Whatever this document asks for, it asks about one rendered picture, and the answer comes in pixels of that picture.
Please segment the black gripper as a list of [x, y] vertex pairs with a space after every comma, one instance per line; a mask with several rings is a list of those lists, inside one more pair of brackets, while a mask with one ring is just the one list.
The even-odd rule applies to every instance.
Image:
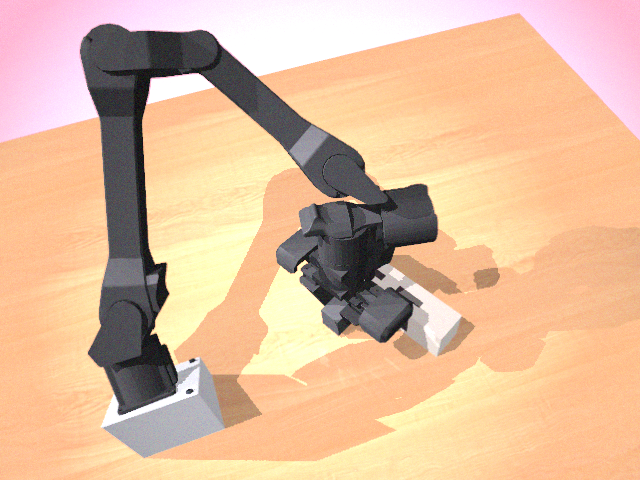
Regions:
[[350, 302], [339, 314], [344, 322], [359, 326], [378, 343], [387, 343], [412, 317], [413, 302], [392, 287], [385, 290], [365, 279], [366, 259], [373, 254], [367, 244], [364, 256], [349, 265], [336, 265], [326, 261], [318, 250], [318, 237], [304, 237], [299, 229], [276, 250], [277, 264], [290, 274], [304, 260], [303, 275], [299, 282], [324, 306], [336, 297]]

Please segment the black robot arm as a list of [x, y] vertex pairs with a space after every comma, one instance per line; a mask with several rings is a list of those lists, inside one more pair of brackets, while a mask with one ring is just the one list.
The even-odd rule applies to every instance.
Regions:
[[205, 30], [92, 28], [80, 45], [82, 68], [100, 122], [109, 257], [98, 330], [88, 351], [103, 368], [118, 416], [176, 394], [178, 373], [156, 319], [170, 292], [168, 263], [149, 248], [142, 120], [151, 78], [199, 73], [275, 138], [310, 182], [331, 198], [299, 211], [304, 237], [317, 236], [328, 262], [366, 259], [365, 281], [395, 248], [435, 242], [438, 215], [426, 184], [381, 190], [360, 153], [303, 118]]

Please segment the black two-prong plug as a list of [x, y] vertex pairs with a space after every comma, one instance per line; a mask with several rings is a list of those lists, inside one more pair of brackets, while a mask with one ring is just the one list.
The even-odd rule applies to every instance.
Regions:
[[322, 309], [322, 321], [325, 326], [340, 336], [349, 326], [344, 322], [339, 312], [350, 302], [333, 297]]

